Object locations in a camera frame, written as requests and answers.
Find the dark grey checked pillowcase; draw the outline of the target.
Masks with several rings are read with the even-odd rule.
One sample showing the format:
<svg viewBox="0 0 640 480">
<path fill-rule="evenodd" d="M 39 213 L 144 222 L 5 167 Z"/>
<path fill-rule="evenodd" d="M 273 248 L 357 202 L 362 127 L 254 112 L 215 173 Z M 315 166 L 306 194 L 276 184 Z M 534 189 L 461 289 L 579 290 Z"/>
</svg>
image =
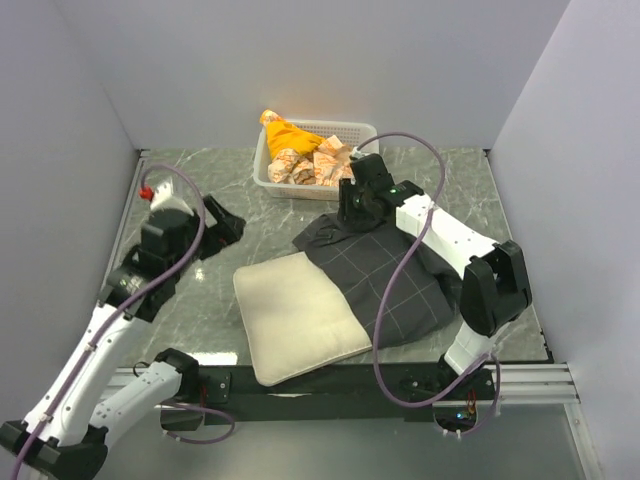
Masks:
<svg viewBox="0 0 640 480">
<path fill-rule="evenodd" d="M 414 238 L 380 224 L 366 233 L 344 230 L 335 214 L 324 214 L 293 239 L 339 288 L 354 316 L 371 335 L 393 272 Z M 386 303 L 378 346 L 415 342 L 451 324 L 457 314 L 461 280 L 426 245 L 411 256 Z"/>
</svg>

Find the cream bear print pillow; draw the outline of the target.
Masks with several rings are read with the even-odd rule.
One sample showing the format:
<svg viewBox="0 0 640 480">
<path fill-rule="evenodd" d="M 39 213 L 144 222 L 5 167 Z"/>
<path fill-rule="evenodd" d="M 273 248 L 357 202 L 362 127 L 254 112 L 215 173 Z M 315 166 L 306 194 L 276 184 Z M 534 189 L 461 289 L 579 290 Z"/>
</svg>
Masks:
<svg viewBox="0 0 640 480">
<path fill-rule="evenodd" d="M 344 295 L 303 252 L 241 267 L 233 284 L 255 378 L 262 386 L 371 349 Z"/>
</svg>

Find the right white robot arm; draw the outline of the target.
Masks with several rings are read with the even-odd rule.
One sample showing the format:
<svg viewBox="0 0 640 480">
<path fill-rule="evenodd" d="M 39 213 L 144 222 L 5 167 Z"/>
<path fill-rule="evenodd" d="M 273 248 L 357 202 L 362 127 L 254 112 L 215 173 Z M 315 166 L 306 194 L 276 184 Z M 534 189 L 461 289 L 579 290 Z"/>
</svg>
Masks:
<svg viewBox="0 0 640 480">
<path fill-rule="evenodd" d="M 532 303 L 524 254 L 467 227 L 410 181 L 396 182 L 379 154 L 351 155 L 353 178 L 339 187 L 339 221 L 355 231 L 385 222 L 428 247 L 461 279 L 461 327 L 439 374 L 444 395 L 460 399 L 474 386 L 468 369 L 489 353 L 505 326 Z"/>
</svg>

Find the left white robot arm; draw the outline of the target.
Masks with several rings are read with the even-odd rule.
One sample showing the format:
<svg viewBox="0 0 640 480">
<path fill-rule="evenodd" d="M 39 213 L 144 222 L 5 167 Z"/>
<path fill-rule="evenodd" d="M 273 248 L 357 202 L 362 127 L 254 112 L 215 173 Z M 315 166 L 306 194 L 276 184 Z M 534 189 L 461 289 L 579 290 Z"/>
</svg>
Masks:
<svg viewBox="0 0 640 480">
<path fill-rule="evenodd" d="M 164 402 L 204 403 L 199 363 L 168 348 L 130 384 L 101 398 L 122 356 L 155 320 L 190 265 L 238 242 L 246 222 L 212 196 L 195 209 L 178 198 L 154 202 L 140 240 L 107 277 L 89 325 L 50 389 L 22 420 L 5 422 L 1 446 L 54 479 L 92 479 L 109 449 Z"/>
</svg>

